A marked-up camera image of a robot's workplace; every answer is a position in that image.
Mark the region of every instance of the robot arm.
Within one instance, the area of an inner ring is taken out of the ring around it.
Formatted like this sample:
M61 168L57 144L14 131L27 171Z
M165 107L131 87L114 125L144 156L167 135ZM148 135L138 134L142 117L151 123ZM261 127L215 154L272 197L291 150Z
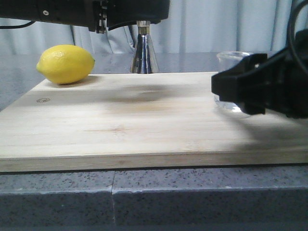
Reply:
M136 21L157 24L168 12L169 0L0 0L2 18L85 26L97 33Z
M308 118L308 30L297 32L295 23L308 0L291 12L288 46L267 58L266 54L245 57L230 70L212 76L212 92L219 99L236 103L250 115L271 109L292 118Z

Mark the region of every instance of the wooden cutting board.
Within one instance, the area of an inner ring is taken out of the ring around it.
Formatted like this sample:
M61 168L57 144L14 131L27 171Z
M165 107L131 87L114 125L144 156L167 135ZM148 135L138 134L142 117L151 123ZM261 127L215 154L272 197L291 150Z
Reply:
M0 171L308 162L308 121L218 108L214 73L45 80L0 112Z

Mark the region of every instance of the yellow lemon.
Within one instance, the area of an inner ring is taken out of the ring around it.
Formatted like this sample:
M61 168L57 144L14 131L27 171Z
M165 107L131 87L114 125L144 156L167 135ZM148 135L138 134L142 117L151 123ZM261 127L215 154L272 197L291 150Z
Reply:
M37 70L57 84L77 82L91 72L95 60L85 49L74 45L57 45L43 52Z

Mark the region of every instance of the white curtain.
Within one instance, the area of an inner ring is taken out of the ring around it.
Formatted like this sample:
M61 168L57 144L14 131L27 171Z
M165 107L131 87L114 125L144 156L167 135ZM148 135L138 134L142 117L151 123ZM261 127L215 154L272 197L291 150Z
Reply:
M156 53L277 51L285 46L290 10L300 0L171 0L169 18L151 25ZM307 9L297 29L307 25ZM21 20L0 19L0 25ZM85 27L37 22L23 29L0 30L0 54L42 53L57 44L76 44L91 53L133 52L128 27L105 34Z

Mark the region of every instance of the countertop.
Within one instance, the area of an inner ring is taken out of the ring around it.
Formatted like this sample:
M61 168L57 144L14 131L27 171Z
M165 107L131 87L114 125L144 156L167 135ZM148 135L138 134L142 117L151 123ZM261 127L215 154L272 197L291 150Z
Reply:
M156 57L160 72L218 70L216 53ZM132 54L94 58L93 74L129 73ZM38 59L39 55L0 56L0 111L44 79L35 70ZM160 230L166 225L177 230L204 230L201 225L222 230L224 224L228 230L237 230L238 225L258 230L260 224L263 230L304 230L308 166L2 173L0 214L1 230L93 231L103 226L155 230L157 225Z

